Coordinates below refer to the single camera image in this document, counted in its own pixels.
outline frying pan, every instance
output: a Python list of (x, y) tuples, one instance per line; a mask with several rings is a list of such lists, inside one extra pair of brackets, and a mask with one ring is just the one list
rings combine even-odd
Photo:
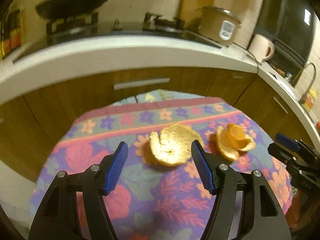
[(36, 6), (37, 13), (48, 20), (89, 13), (108, 0), (46, 0)]

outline wooden cutting board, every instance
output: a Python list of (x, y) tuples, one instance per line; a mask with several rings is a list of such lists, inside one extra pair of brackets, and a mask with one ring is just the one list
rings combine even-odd
[(185, 28), (196, 31), (201, 21), (202, 7), (213, 4), (214, 0), (180, 0), (178, 17), (185, 21)]

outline white countertop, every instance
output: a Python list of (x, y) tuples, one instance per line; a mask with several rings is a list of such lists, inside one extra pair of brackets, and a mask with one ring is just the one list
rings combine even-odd
[[(215, 67), (257, 73), (257, 65), (245, 52), (233, 45), (217, 49), (196, 42), (166, 37), (107, 36), (75, 40), (48, 47), (12, 63), (10, 57), (0, 63), (0, 104), (29, 91), (64, 80), (123, 69), (184, 66)], [(320, 137), (309, 117), (293, 96), (268, 72), (264, 63), (258, 75), (288, 104), (320, 151)]]

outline floral tablecloth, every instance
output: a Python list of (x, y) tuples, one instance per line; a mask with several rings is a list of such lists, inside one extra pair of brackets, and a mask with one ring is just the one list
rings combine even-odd
[[(268, 154), (271, 138), (249, 117), (219, 98), (196, 98), (154, 103), (108, 106), (80, 117), (56, 145), (46, 161), (30, 200), (36, 210), (52, 179), (60, 170), (68, 174), (84, 171), (113, 153), (121, 141), (129, 147), (116, 189), (104, 202), (120, 240), (200, 239), (215, 200), (201, 184), (190, 159), (169, 168), (157, 164), (149, 147), (151, 131), (181, 123), (196, 130), (205, 150), (221, 158), (207, 136), (217, 126), (241, 125), (254, 138), (257, 147), (228, 163), (236, 171), (262, 171), (283, 209), (291, 205), (291, 187), (285, 166)], [(78, 212), (84, 237), (90, 238), (81, 194)], [(241, 212), (241, 193), (237, 194), (234, 222), (229, 239), (236, 236)]]

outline power cord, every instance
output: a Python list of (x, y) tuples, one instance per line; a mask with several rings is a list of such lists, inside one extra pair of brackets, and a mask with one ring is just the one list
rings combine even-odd
[(250, 51), (248, 51), (245, 47), (242, 47), (241, 45), (239, 45), (239, 44), (237, 44), (237, 43), (234, 43), (233, 42), (233, 44), (235, 44), (235, 45), (237, 45), (238, 47), (240, 47), (241, 49), (244, 49), (245, 51), (247, 51), (247, 52), (249, 52), (249, 54), (251, 55), (251, 57), (252, 57), (252, 59), (256, 62), (256, 64), (257, 64), (257, 72), (256, 72), (256, 74), (258, 75), (259, 74), (259, 69), (260, 69), (260, 67), (259, 67), (259, 63), (258, 63), (258, 61), (257, 61), (257, 58), (255, 57), (255, 55), (253, 55)]

